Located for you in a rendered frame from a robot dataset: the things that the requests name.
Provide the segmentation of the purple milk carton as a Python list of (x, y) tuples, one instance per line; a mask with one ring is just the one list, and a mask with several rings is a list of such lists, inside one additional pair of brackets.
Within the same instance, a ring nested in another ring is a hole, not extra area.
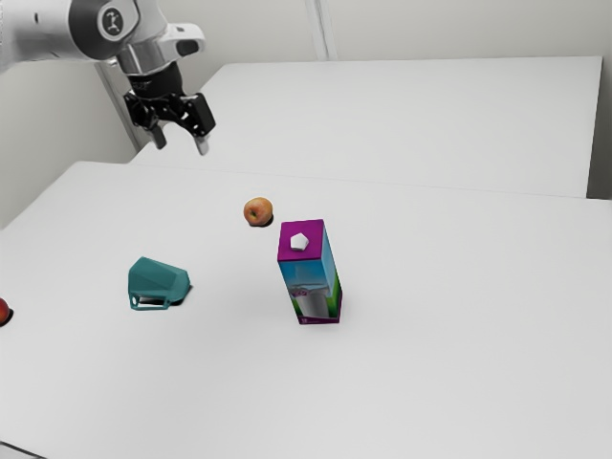
[(300, 324), (340, 322), (342, 288), (323, 220), (283, 222), (277, 263)]

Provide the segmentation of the teal faceted mug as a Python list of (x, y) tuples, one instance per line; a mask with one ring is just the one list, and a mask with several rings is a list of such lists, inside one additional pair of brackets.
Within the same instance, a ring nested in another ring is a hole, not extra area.
[(183, 302), (191, 290), (186, 270), (141, 257), (128, 271), (129, 306), (134, 311), (167, 310)]

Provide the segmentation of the orange red apple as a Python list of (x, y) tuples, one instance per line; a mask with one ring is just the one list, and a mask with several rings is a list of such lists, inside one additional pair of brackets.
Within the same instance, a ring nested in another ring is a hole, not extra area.
[(265, 227), (273, 219), (273, 203), (265, 197), (254, 197), (243, 207), (243, 216), (252, 227)]

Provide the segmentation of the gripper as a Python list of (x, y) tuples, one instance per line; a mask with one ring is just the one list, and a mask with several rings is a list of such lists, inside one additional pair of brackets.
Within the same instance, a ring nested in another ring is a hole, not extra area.
[(201, 156), (208, 153), (208, 136), (216, 126), (206, 98), (201, 93), (186, 96), (177, 63), (149, 75), (127, 77), (130, 90), (123, 100), (132, 124), (144, 129), (157, 149), (166, 146), (159, 122), (170, 121), (192, 137)]

